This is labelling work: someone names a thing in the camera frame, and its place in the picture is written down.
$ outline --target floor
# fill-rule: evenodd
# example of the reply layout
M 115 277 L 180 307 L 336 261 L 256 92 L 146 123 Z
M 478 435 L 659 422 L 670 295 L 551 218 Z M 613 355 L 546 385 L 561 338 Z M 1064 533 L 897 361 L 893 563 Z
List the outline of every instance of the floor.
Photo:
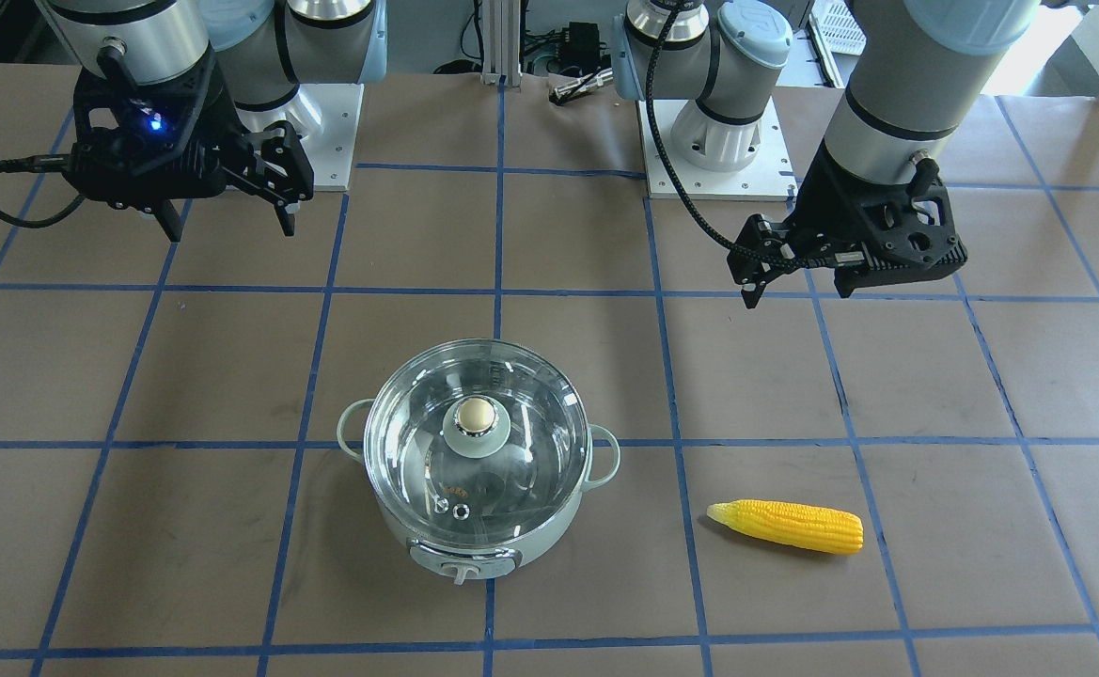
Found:
M 75 74 L 0 66 L 36 102 L 0 104 L 0 158 L 68 144 Z M 962 275 L 817 270 L 747 312 L 644 198 L 634 107 L 546 91 L 369 87 L 352 198 L 291 240 L 236 193 L 179 245 L 106 206 L 0 224 L 0 676 L 1099 676 L 1098 108 L 979 99 L 941 158 Z M 837 95 L 777 91 L 799 177 Z M 333 426 L 464 335 L 545 355 L 626 451 L 548 554 L 456 588 Z M 735 498 L 854 511 L 866 547 L 703 518 Z

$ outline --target lid knob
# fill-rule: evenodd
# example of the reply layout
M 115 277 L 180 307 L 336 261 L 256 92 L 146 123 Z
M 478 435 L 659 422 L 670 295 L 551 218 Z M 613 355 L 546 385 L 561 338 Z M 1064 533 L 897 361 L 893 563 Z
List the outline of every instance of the lid knob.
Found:
M 445 443 L 471 459 L 503 448 L 511 434 L 511 417 L 503 404 L 484 395 L 468 395 L 445 411 Z
M 458 407 L 454 423 L 463 433 L 471 437 L 480 437 L 495 428 L 498 412 L 495 404 L 486 398 L 466 398 Z

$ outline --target grid on table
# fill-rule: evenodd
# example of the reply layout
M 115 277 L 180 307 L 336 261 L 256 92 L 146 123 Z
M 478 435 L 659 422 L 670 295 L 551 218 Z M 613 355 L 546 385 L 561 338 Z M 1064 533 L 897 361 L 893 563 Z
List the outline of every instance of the grid on table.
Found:
M 1017 302 L 1017 301 L 1033 301 L 1033 302 L 1089 302 L 1099 303 L 1099 279 L 1096 278 L 1096 274 L 1091 266 L 1089 265 L 1088 258 L 1083 253 L 1083 248 L 1079 247 L 1076 241 L 1072 226 L 1069 226 L 1068 220 L 1063 214 L 1063 211 L 1057 206 L 1055 193 L 1053 190 L 1081 190 L 1081 192 L 1099 192 L 1099 187 L 1078 187 L 1078 186 L 1050 186 L 1044 181 L 1043 175 L 1039 171 L 1033 157 L 1031 157 L 1030 151 L 1028 151 L 1024 141 L 1022 141 L 1021 133 L 1018 132 L 1017 127 L 1012 123 L 1012 119 L 1008 111 L 1004 110 L 1004 103 L 998 101 L 1000 104 L 1001 113 L 1003 113 L 1006 121 L 1008 121 L 1009 127 L 1013 133 L 1014 138 L 1017 138 L 1018 144 L 1021 146 L 1024 154 L 1024 158 L 1030 163 L 1031 168 L 1039 179 L 1039 186 L 993 186 L 993 185 L 958 185 L 966 188 L 986 188 L 986 189 L 1000 189 L 1000 190 L 1040 190 L 1046 196 L 1052 204 L 1053 211 L 1055 211 L 1057 219 L 1066 235 L 1068 235 L 1069 241 L 1072 241 L 1073 247 L 1079 257 L 1079 262 L 1085 266 L 1086 273 L 1094 284 L 1096 289 L 1095 296 L 969 296 L 966 293 L 963 282 L 958 279 L 958 276 L 954 276 L 954 282 L 956 284 L 957 295 L 911 295 L 911 292 L 859 292 L 856 297 L 862 299 L 891 299 L 891 300 L 928 300 L 928 301 L 945 301 L 950 303 L 961 304 L 963 309 L 966 310 L 967 317 L 969 317 L 970 323 L 976 335 L 976 340 L 979 343 L 979 351 L 981 351 L 985 362 L 987 363 L 989 373 L 991 373 L 992 379 L 996 381 L 997 389 L 1003 399 L 1004 410 L 1008 413 L 1009 423 L 1012 426 L 1012 436 L 999 436 L 999 437 L 962 437 L 962 436 L 892 436 L 892 437 L 862 437 L 855 433 L 855 423 L 853 417 L 851 417 L 850 407 L 847 404 L 845 388 L 842 385 L 841 369 L 837 367 L 836 356 L 834 355 L 833 343 L 829 338 L 829 328 L 825 325 L 823 308 L 821 308 L 821 299 L 825 297 L 834 297 L 833 295 L 828 295 L 828 292 L 817 291 L 814 281 L 812 277 L 806 270 L 808 291 L 768 291 L 768 297 L 784 297 L 784 299 L 808 299 L 811 302 L 812 311 L 814 311 L 817 319 L 817 326 L 820 329 L 821 340 L 823 340 L 823 346 L 825 352 L 825 359 L 829 364 L 829 373 L 831 374 L 832 385 L 836 391 L 839 402 L 841 402 L 842 410 L 842 423 L 845 426 L 845 436 L 837 436 L 831 439 L 795 439 L 795 440 L 756 440 L 756 439 L 687 439 L 682 436 L 679 426 L 679 415 L 677 401 L 675 401 L 675 390 L 674 390 L 674 373 L 673 373 L 673 358 L 670 358 L 670 343 L 669 343 L 669 331 L 667 326 L 667 318 L 665 310 L 665 299 L 667 297 L 730 297 L 734 299 L 737 297 L 735 291 L 671 291 L 662 289 L 660 281 L 660 270 L 658 270 L 658 258 L 657 258 L 657 244 L 654 234 L 654 221 L 651 209 L 648 209 L 648 200 L 643 200 L 644 213 L 645 213 L 645 226 L 647 227 L 647 240 L 648 240 L 648 252 L 651 252 L 651 265 L 653 271 L 654 287 L 653 290 L 582 290 L 582 289 L 506 289 L 502 286 L 503 279 L 503 176 L 506 173 L 541 173 L 542 175 L 565 175 L 565 176 L 623 176 L 631 177 L 631 179 L 640 179 L 643 177 L 640 173 L 622 171 L 622 170 L 597 170 L 597 171 L 571 171 L 571 170 L 541 170 L 541 168 L 509 168 L 504 167 L 504 123 L 506 123 L 506 95 L 502 87 L 498 90 L 498 157 L 497 164 L 495 166 L 398 166 L 398 164 L 381 164 L 381 163 L 360 163 L 363 168 L 376 168 L 376 170 L 395 170 L 395 171 L 410 171 L 410 170 L 424 170 L 424 171 L 468 171 L 468 173 L 493 173 L 497 176 L 497 220 L 495 220 L 495 241 L 497 241 L 497 252 L 495 252 L 495 284 L 492 288 L 476 288 L 476 289 L 439 289 L 439 288 L 368 288 L 368 287 L 342 287 L 335 286 L 335 269 L 337 269 L 340 252 L 342 252 L 342 240 L 344 236 L 344 222 L 346 222 L 346 215 L 349 209 L 348 198 L 343 198 L 342 211 L 340 211 L 340 218 L 337 223 L 337 229 L 335 229 L 335 245 L 333 248 L 333 254 L 331 254 L 326 282 L 322 287 L 269 287 L 269 286 L 179 286 L 179 284 L 166 284 L 167 274 L 169 274 L 170 266 L 173 265 L 174 254 L 176 252 L 176 245 L 170 245 L 169 253 L 167 253 L 166 258 L 164 258 L 164 264 L 162 265 L 160 275 L 156 284 L 0 284 L 0 289 L 77 289 L 77 290 L 138 290 L 138 291 L 152 291 L 153 300 L 148 306 L 148 311 L 142 324 L 140 338 L 135 344 L 135 351 L 133 352 L 131 364 L 127 365 L 126 374 L 123 380 L 123 387 L 120 390 L 119 402 L 116 402 L 114 408 L 114 417 L 110 421 L 110 428 L 107 433 L 107 437 L 103 441 L 89 441 L 89 440 L 57 440 L 57 441 L 0 441 L 0 448 L 92 448 L 101 451 L 99 455 L 97 465 L 95 466 L 93 477 L 90 480 L 88 493 L 86 497 L 85 506 L 81 508 L 81 514 L 79 520 L 77 520 L 76 532 L 74 535 L 70 552 L 68 553 L 68 561 L 65 563 L 64 570 L 60 576 L 60 581 L 58 589 L 56 589 L 54 604 L 52 604 L 52 610 L 49 612 L 46 626 L 43 630 L 42 642 L 38 647 L 0 647 L 0 659 L 30 659 L 33 661 L 32 674 L 40 674 L 42 672 L 43 662 L 46 659 L 59 659 L 59 658 L 123 658 L 126 656 L 256 656 L 257 657 L 257 673 L 266 674 L 267 666 L 269 665 L 270 656 L 275 655 L 303 655 L 303 654 L 353 654 L 353 653 L 408 653 L 408 652 L 480 652 L 484 655 L 484 675 L 489 676 L 493 669 L 493 653 L 497 651 L 515 651 L 515 650 L 528 650 L 528 647 L 536 647 L 536 650 L 568 650 L 568 647 L 669 647 L 669 646 L 697 646 L 700 650 L 700 656 L 702 656 L 702 672 L 706 676 L 711 676 L 712 674 L 712 658 L 709 647 L 711 646 L 724 646 L 724 644 L 765 644 L 765 643 L 806 643 L 806 642 L 855 642 L 855 641 L 876 641 L 876 640 L 899 640 L 904 643 L 907 651 L 907 658 L 909 659 L 911 672 L 913 676 L 919 676 L 921 674 L 921 667 L 918 662 L 918 655 L 915 654 L 913 647 L 913 640 L 924 640 L 924 639 L 945 639 L 945 637 L 986 637 L 987 635 L 1095 635 L 1096 641 L 1099 642 L 1099 620 L 1096 618 L 1096 611 L 1094 604 L 1091 604 L 1088 590 L 1083 586 L 1083 579 L 1079 577 L 1078 568 L 1075 564 L 1072 552 L 1069 552 L 1068 545 L 1066 545 L 1062 529 L 1057 525 L 1057 519 L 1055 510 L 1051 504 L 1051 500 L 1047 496 L 1046 489 L 1042 479 L 1039 477 L 1039 473 L 1035 467 L 1034 458 L 1031 456 L 1030 446 L 1034 445 L 1078 445 L 1078 443 L 1089 443 L 1090 445 L 1099 445 L 1099 439 L 1045 439 L 1045 437 L 1026 437 L 1021 425 L 1018 423 L 1017 415 L 1013 414 L 1012 403 L 1009 400 L 1009 396 L 1004 390 L 1003 380 L 1001 380 L 1000 374 L 997 370 L 995 360 L 991 358 L 991 351 L 989 349 L 986 335 L 981 326 L 979 326 L 979 321 L 976 320 L 975 309 L 976 303 L 979 302 Z M 59 146 L 60 141 L 63 141 L 65 130 L 67 130 L 70 120 L 65 119 L 62 124 L 60 132 L 56 136 L 54 151 L 56 146 Z M 42 177 L 35 181 L 33 188 L 30 189 L 29 197 L 24 201 L 22 207 L 22 213 L 25 214 L 26 211 L 32 206 L 32 202 L 37 193 L 38 187 L 41 187 Z M 189 213 L 189 204 L 182 214 L 182 219 L 187 218 Z M 15 238 L 16 229 L 11 229 L 7 240 L 4 240 L 3 247 L 0 249 L 0 266 L 4 256 L 10 249 L 13 238 Z M 308 388 L 306 388 L 304 402 L 302 407 L 302 414 L 299 424 L 299 434 L 297 434 L 296 440 L 281 440 L 281 441 L 118 441 L 114 440 L 114 432 L 120 423 L 120 415 L 122 414 L 123 407 L 126 401 L 129 390 L 131 390 L 133 378 L 135 377 L 137 364 L 140 364 L 140 356 L 142 351 L 144 351 L 146 336 L 149 334 L 151 328 L 153 326 L 153 320 L 155 317 L 155 311 L 160 302 L 160 298 L 166 291 L 265 291 L 265 292 L 317 292 L 317 295 L 322 295 L 322 311 L 320 317 L 320 324 L 318 324 L 318 330 L 315 334 L 315 342 L 313 346 L 312 360 L 311 360 L 311 371 L 309 371 Z M 680 509 L 684 532 L 686 533 L 686 546 L 687 546 L 687 558 L 688 566 L 690 566 L 691 573 L 691 588 L 692 596 L 695 600 L 695 613 L 697 621 L 697 629 L 699 632 L 697 634 L 684 634 L 684 635 L 667 635 L 667 637 L 647 637 L 647 639 L 634 639 L 634 637 L 600 637 L 600 639 L 581 639 L 581 640 L 537 640 L 537 639 L 523 639 L 523 640 L 497 640 L 495 639 L 495 596 L 497 595 L 497 586 L 493 581 L 488 581 L 485 585 L 486 590 L 486 601 L 485 601 L 485 634 L 481 642 L 411 642 L 411 643 L 346 643 L 346 644 L 275 644 L 274 640 L 274 629 L 277 615 L 278 599 L 281 595 L 282 586 L 282 574 L 286 569 L 287 564 L 287 553 L 288 544 L 290 540 L 290 532 L 292 525 L 292 518 L 295 518 L 296 509 L 296 497 L 297 490 L 299 490 L 299 479 L 301 471 L 301 463 L 303 457 L 303 452 L 308 450 L 326 450 L 335 448 L 335 443 L 325 440 L 309 440 L 309 419 L 311 419 L 311 408 L 312 400 L 315 391 L 315 384 L 318 378 L 318 373 L 320 373 L 320 359 L 322 355 L 322 342 L 324 342 L 325 330 L 328 325 L 328 315 L 330 312 L 331 301 L 333 301 L 334 296 L 338 295 L 415 295 L 415 296 L 437 296 L 437 295 L 454 295 L 454 296 L 485 296 L 493 297 L 493 335 L 495 337 L 501 337 L 502 334 L 502 304 L 506 297 L 540 297 L 540 296 L 555 296 L 555 297 L 652 297 L 655 300 L 656 315 L 657 315 L 657 326 L 658 333 L 660 333 L 660 353 L 662 353 L 662 366 L 665 369 L 665 380 L 666 390 L 670 417 L 670 437 L 662 440 L 647 440 L 647 439 L 628 439 L 623 440 L 621 443 L 624 446 L 669 446 L 674 451 L 675 457 L 675 471 L 677 471 L 678 479 L 678 490 L 680 497 Z M 293 446 L 296 448 L 295 464 L 292 464 L 289 492 L 287 497 L 286 504 L 286 519 L 282 522 L 282 535 L 281 541 L 278 544 L 278 556 L 276 563 L 276 569 L 274 575 L 273 589 L 270 589 L 270 603 L 269 612 L 267 612 L 265 630 L 262 637 L 260 644 L 249 644 L 249 646 L 221 646 L 221 647 L 51 647 L 52 634 L 55 630 L 55 622 L 58 620 L 60 608 L 63 606 L 64 597 L 68 592 L 68 579 L 70 579 L 73 566 L 76 562 L 77 551 L 80 548 L 81 537 L 84 537 L 85 530 L 87 526 L 87 520 L 89 518 L 89 512 L 92 510 L 95 493 L 97 493 L 99 484 L 101 482 L 101 477 L 103 468 L 106 468 L 107 462 L 111 450 L 123 450 L 123 448 L 140 448 L 141 446 L 155 446 L 162 445 L 162 443 L 169 443 L 169 445 L 176 445 L 179 448 L 270 448 L 270 446 Z M 875 502 L 875 492 L 873 491 L 872 480 L 868 476 L 866 463 L 864 463 L 862 455 L 863 446 L 872 445 L 891 445 L 891 443 L 911 443 L 911 445 L 954 445 L 954 443 L 973 443 L 974 445 L 1017 445 L 1021 448 L 1023 457 L 1025 458 L 1026 465 L 1031 468 L 1031 476 L 1033 477 L 1034 485 L 1036 487 L 1040 501 L 1042 501 L 1043 509 L 1046 511 L 1047 519 L 1053 525 L 1053 531 L 1055 532 L 1057 545 L 1062 551 L 1064 561 L 1068 565 L 1069 573 L 1074 579 L 1075 587 L 1079 597 L 1081 597 L 1083 606 L 1087 611 L 1088 622 L 1087 624 L 1077 625 L 1028 625 L 1028 626 L 978 626 L 978 628 L 936 628 L 936 629 L 913 629 L 909 628 L 907 624 L 907 617 L 904 611 L 904 603 L 901 600 L 901 591 L 899 590 L 898 584 L 896 581 L 896 575 L 892 570 L 891 557 L 888 553 L 888 543 L 884 539 L 884 526 L 881 524 L 879 510 L 877 510 Z M 686 478 L 686 464 L 684 464 L 684 446 L 709 446 L 709 445 L 724 445 L 724 446 L 811 446 L 811 445 L 842 445 L 850 446 L 854 452 L 855 467 L 862 480 L 862 487 L 864 493 L 866 493 L 866 500 L 868 506 L 868 521 L 870 522 L 870 529 L 875 533 L 875 539 L 877 544 L 879 544 L 880 553 L 882 556 L 884 567 L 886 575 L 888 575 L 888 587 L 891 591 L 891 597 L 893 606 L 896 608 L 898 629 L 897 630 L 880 630 L 880 631 L 846 631 L 846 633 L 793 633 L 793 634 L 709 634 L 707 626 L 707 618 L 704 610 L 704 596 L 702 582 L 699 578 L 699 565 L 697 564 L 695 539 L 692 534 L 692 520 L 690 513 L 690 504 L 687 500 L 687 478 Z

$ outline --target corn cob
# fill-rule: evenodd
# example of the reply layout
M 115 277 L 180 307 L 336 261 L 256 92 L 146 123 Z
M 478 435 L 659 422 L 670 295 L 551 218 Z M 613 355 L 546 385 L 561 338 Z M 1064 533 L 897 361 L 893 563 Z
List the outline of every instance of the corn cob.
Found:
M 862 550 L 862 520 L 848 511 L 780 501 L 708 506 L 708 517 L 746 536 L 850 556 Z

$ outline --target black cable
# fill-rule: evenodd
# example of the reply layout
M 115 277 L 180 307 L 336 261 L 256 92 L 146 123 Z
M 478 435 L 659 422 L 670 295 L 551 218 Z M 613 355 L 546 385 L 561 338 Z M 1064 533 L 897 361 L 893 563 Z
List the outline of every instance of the black cable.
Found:
M 67 155 L 32 155 L 29 158 L 20 159 L 2 159 L 0 162 L 0 173 L 59 173 L 64 171 L 65 164 L 68 163 Z M 58 223 L 60 219 L 67 218 L 68 214 L 77 211 L 77 207 L 85 202 L 85 196 L 77 193 L 73 202 L 63 210 L 57 211 L 55 214 L 49 215 L 46 219 L 38 220 L 25 220 L 15 218 L 15 215 L 10 215 L 5 211 L 0 210 L 0 219 L 11 225 L 16 225 L 19 227 L 47 227 L 54 223 Z
M 565 42 L 563 36 L 552 35 L 550 37 L 535 37 L 535 36 L 524 36 L 528 42 L 523 46 L 523 56 L 532 56 L 536 52 L 544 49 L 545 47 L 553 46 L 553 44 L 562 44 Z
M 475 0 L 475 35 L 478 36 L 478 60 L 486 62 L 486 52 L 481 44 L 481 0 Z
M 470 52 L 466 52 L 466 31 L 470 30 L 470 22 L 476 22 L 477 19 L 478 19 L 479 0 L 475 0 L 475 3 L 473 3 L 473 4 L 475 4 L 475 11 L 473 11 L 473 13 L 470 13 L 470 15 L 466 18 L 466 23 L 462 24 L 462 35 L 458 35 L 458 48 L 462 49 L 463 55 L 466 55 L 466 56 L 470 57 L 471 59 L 481 60 L 481 55 L 480 55 L 480 52 L 481 52 L 481 35 L 480 34 L 478 35 L 478 52 L 479 52 L 479 55 L 475 56 L 475 55 L 471 55 Z
M 648 66 L 645 69 L 645 116 L 648 119 L 648 132 L 654 137 L 654 148 L 657 151 L 658 157 L 662 159 L 662 167 L 666 168 L 666 176 L 669 177 L 670 184 L 674 185 L 674 191 L 679 195 L 679 200 L 682 201 L 682 206 L 686 207 L 687 213 L 691 214 L 691 219 L 695 219 L 696 224 L 708 235 L 712 237 L 717 244 L 724 247 L 740 257 L 746 257 L 754 262 L 759 262 L 767 264 L 769 266 L 778 267 L 779 269 L 787 270 L 787 273 L 792 273 L 792 270 L 799 270 L 802 267 L 824 267 L 824 262 L 821 258 L 785 258 L 785 257 L 773 257 L 769 254 L 763 254 L 755 252 L 754 249 L 748 249 L 742 247 L 741 244 L 733 243 L 732 240 L 726 238 L 724 235 L 720 234 L 715 227 L 703 219 L 703 214 L 699 213 L 696 209 L 695 202 L 691 201 L 691 197 L 687 196 L 686 188 L 682 188 L 682 181 L 679 179 L 679 175 L 675 173 L 670 159 L 666 155 L 666 145 L 662 143 L 662 133 L 657 129 L 657 116 L 654 114 L 654 71 L 657 68 L 657 57 L 660 56 L 662 46 L 666 44 L 666 35 L 670 33 L 674 26 L 675 19 L 679 18 L 679 12 L 682 10 L 682 4 L 686 4 L 687 0 L 677 0 L 674 8 L 670 10 L 669 16 L 666 18 L 665 24 L 662 24 L 662 31 L 657 34 L 657 40 L 654 42 L 654 51 L 648 55 Z

